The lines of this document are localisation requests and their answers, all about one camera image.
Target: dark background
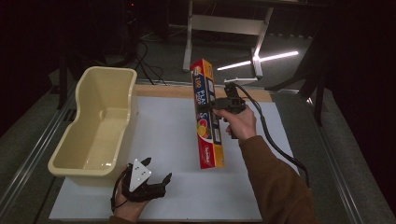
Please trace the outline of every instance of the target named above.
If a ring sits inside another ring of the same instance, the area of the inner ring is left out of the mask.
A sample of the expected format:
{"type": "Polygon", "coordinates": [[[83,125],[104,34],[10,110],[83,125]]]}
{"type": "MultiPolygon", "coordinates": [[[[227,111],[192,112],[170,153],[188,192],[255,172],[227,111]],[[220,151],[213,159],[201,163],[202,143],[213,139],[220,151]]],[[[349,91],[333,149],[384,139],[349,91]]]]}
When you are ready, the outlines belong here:
{"type": "MultiPolygon", "coordinates": [[[[340,16],[335,18],[338,23],[322,27],[322,32],[331,35],[322,35],[320,45],[323,48],[319,46],[316,50],[320,54],[326,49],[324,47],[334,43],[334,39],[340,40],[329,58],[331,66],[325,86],[332,91],[378,186],[395,213],[392,86],[396,62],[392,53],[396,52],[396,4],[391,1],[347,2],[347,10],[336,14],[340,16]]],[[[187,1],[146,1],[145,4],[127,1],[124,4],[106,0],[0,1],[0,136],[52,88],[48,74],[59,67],[64,43],[105,63],[107,53],[134,52],[133,41],[120,46],[121,38],[134,39],[125,30],[125,18],[136,19],[132,35],[138,35],[144,23],[165,40],[168,23],[186,23],[187,1]],[[133,15],[125,15],[125,8],[132,3],[136,4],[135,8],[129,8],[133,15]]],[[[237,12],[231,8],[224,13],[237,12]]],[[[292,34],[307,38],[316,34],[322,20],[324,14],[321,12],[311,10],[301,14],[278,10],[269,33],[282,33],[285,38],[292,34]],[[295,23],[285,22],[290,18],[295,23]]],[[[316,55],[307,55],[310,57],[308,64],[315,64],[316,55]]]]}

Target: brown sleeve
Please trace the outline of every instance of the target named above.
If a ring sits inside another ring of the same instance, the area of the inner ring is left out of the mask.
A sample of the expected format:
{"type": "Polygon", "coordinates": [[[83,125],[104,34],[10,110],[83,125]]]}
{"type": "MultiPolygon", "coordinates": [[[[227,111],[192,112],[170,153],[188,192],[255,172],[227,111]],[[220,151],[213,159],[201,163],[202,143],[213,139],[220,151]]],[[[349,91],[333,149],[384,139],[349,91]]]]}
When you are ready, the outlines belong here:
{"type": "Polygon", "coordinates": [[[261,136],[239,146],[264,223],[317,223],[311,190],[261,136]]]}
{"type": "Polygon", "coordinates": [[[121,217],[111,216],[108,220],[108,224],[135,224],[135,222],[125,220],[121,217]]]}

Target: person's right hand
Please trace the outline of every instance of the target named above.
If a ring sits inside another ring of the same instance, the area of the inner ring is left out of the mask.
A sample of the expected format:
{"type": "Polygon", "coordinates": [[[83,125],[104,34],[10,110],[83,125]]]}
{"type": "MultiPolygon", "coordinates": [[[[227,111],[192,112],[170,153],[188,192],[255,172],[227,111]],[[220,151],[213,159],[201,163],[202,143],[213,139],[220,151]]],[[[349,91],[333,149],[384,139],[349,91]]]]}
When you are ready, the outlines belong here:
{"type": "Polygon", "coordinates": [[[236,115],[223,109],[214,109],[213,112],[217,116],[227,119],[230,125],[227,127],[226,132],[231,134],[231,130],[233,130],[233,134],[238,138],[239,143],[257,135],[256,117],[248,105],[244,111],[236,115]]]}

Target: white paper sheet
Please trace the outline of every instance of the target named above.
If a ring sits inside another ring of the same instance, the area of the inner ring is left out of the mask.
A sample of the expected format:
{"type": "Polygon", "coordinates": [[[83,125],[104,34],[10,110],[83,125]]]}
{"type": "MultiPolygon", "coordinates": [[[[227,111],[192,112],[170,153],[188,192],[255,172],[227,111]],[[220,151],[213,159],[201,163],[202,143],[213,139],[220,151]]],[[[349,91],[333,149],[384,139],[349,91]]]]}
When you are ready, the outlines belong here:
{"type": "MultiPolygon", "coordinates": [[[[292,156],[275,103],[260,105],[273,140],[292,156]]],[[[261,220],[238,142],[225,132],[227,123],[220,124],[226,167],[201,170],[193,100],[139,97],[138,110],[129,161],[152,158],[149,184],[173,173],[165,197],[151,201],[141,220],[261,220]]],[[[257,131],[263,135],[259,118],[257,131]]],[[[82,187],[66,178],[49,218],[107,219],[111,193],[112,188],[82,187]]]]}

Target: beige plastic tub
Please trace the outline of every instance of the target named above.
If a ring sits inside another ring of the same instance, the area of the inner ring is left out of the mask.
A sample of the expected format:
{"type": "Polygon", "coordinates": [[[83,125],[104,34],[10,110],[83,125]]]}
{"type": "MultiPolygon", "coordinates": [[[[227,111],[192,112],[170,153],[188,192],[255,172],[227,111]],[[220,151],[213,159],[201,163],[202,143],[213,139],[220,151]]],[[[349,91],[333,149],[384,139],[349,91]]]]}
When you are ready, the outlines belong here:
{"type": "Polygon", "coordinates": [[[80,185],[112,186],[128,163],[137,98],[136,71],[91,67],[76,88],[77,115],[49,160],[49,171],[80,185]]]}

